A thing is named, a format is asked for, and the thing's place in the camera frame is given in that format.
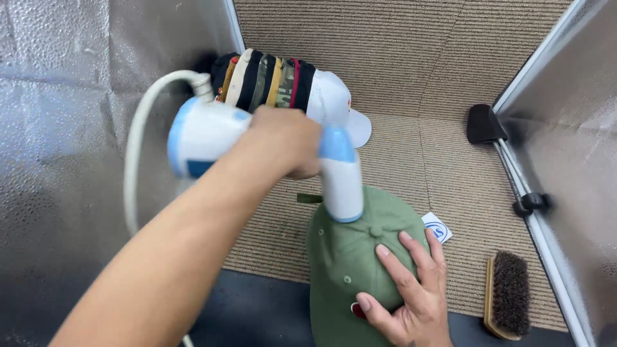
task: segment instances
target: red logo patch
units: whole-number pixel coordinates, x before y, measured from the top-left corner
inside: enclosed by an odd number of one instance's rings
[[[356,317],[366,320],[366,315],[364,314],[364,311],[362,310],[362,307],[360,307],[359,303],[351,304],[351,311]]]

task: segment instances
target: brush bristles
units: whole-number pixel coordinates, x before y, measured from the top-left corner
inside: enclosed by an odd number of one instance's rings
[[[493,280],[493,323],[517,336],[527,335],[531,328],[527,262],[515,254],[498,251]]]

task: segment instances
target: human arm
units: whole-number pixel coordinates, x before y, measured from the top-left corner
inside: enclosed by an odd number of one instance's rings
[[[189,190],[130,240],[50,346],[177,346],[242,227],[281,177],[309,177],[320,126],[260,107],[250,129]]]
[[[368,293],[356,296],[369,323],[400,347],[452,346],[445,297],[447,266],[444,252],[430,228],[426,229],[426,239],[431,255],[408,233],[399,233],[400,243],[409,250],[418,266],[419,282],[384,245],[377,245],[375,249],[405,300],[395,313],[390,314]]]

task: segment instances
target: white baseball cap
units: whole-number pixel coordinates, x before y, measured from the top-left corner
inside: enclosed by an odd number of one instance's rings
[[[315,69],[308,97],[307,117],[325,125],[336,123],[349,133],[355,148],[371,137],[371,121],[351,108],[351,93],[343,81],[330,71]]]

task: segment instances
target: green baseball cap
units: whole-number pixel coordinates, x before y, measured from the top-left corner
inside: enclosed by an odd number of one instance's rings
[[[375,254],[378,244],[417,277],[416,264],[400,244],[405,230],[430,253],[424,222],[411,206],[387,191],[364,186],[364,213],[352,223],[333,221],[323,204],[308,223],[310,319],[315,344],[391,346],[364,318],[355,295],[373,295],[393,312],[403,305],[392,277]]]

